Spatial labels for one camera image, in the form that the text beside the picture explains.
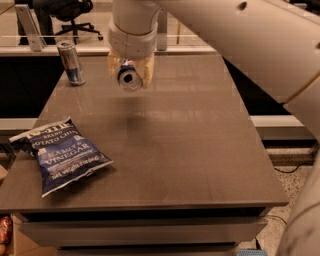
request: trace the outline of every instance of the black chair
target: black chair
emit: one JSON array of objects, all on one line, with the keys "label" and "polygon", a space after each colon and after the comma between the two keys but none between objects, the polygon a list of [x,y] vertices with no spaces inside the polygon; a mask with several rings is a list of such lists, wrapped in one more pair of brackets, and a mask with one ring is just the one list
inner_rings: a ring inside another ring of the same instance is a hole
[{"label": "black chair", "polygon": [[101,35],[100,31],[95,30],[91,23],[87,22],[76,24],[74,21],[81,14],[90,12],[92,8],[93,3],[91,0],[84,0],[82,2],[77,1],[64,7],[58,15],[55,15],[55,17],[64,22],[71,21],[71,25],[62,25],[62,30],[58,33],[55,33],[55,35],[58,36],[72,31],[74,43],[77,44],[77,38],[79,38],[78,31],[80,30],[96,33],[98,34],[98,39],[103,40],[103,36]]}]

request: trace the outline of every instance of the aluminum can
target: aluminum can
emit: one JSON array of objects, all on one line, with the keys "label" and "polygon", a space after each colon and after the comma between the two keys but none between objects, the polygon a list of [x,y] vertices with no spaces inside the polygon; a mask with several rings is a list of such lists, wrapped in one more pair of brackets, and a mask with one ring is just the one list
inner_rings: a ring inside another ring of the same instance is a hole
[{"label": "aluminum can", "polygon": [[82,85],[86,82],[83,76],[80,59],[75,44],[61,41],[57,44],[59,54],[71,85]]},{"label": "aluminum can", "polygon": [[134,61],[125,59],[118,72],[118,84],[120,88],[127,92],[136,92],[143,87],[143,80],[134,65]]}]

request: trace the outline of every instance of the bag crinkle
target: bag crinkle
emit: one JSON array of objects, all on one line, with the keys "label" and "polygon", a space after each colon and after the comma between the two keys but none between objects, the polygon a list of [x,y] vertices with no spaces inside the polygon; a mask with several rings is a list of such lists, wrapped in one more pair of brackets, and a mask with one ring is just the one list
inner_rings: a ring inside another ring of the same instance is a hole
[{"label": "bag crinkle", "polygon": [[14,136],[10,143],[38,160],[42,197],[113,162],[81,136],[70,117]]}]

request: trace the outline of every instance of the gray table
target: gray table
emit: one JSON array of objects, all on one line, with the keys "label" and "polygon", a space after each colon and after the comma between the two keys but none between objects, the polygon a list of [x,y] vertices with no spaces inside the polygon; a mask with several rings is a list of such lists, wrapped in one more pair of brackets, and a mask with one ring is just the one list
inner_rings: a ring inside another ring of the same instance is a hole
[{"label": "gray table", "polygon": [[43,246],[233,247],[288,200],[221,56],[157,56],[151,87],[123,92],[107,57],[82,57],[87,82],[63,75],[36,126],[71,116],[114,163],[41,199],[36,161],[20,153],[0,212],[20,214]]}]

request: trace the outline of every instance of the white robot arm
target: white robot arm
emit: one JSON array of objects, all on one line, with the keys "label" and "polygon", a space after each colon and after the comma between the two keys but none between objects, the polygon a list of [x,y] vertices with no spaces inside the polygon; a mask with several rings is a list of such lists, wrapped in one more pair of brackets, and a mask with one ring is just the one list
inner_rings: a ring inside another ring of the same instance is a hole
[{"label": "white robot arm", "polygon": [[[281,0],[114,0],[113,5],[111,56],[152,59],[157,14],[163,8],[283,103],[320,141],[318,16]],[[318,170],[319,157],[293,209],[279,256],[319,252]]]}]

